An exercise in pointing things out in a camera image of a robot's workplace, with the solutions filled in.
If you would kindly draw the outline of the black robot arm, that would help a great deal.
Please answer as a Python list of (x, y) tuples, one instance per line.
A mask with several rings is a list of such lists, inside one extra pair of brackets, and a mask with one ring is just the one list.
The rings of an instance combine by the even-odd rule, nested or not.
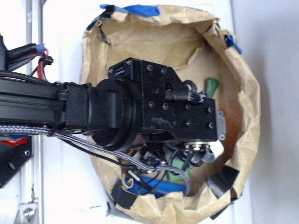
[(154, 150), (194, 151), (199, 166), (222, 154), (211, 142), (226, 137), (225, 117), (215, 101), (182, 81), (173, 68), (128, 58), (109, 68), (97, 86), (50, 83), (0, 73), (1, 134), (81, 133), (108, 151), (128, 149), (140, 135)]

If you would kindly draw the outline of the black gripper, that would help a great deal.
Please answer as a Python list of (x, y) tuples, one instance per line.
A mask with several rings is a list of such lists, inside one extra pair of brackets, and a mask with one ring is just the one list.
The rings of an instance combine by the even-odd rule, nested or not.
[(108, 70), (109, 79), (136, 87), (140, 94), (141, 135), (180, 151), (185, 166), (201, 166), (219, 158), (226, 137), (224, 113), (190, 80), (173, 68), (128, 58)]

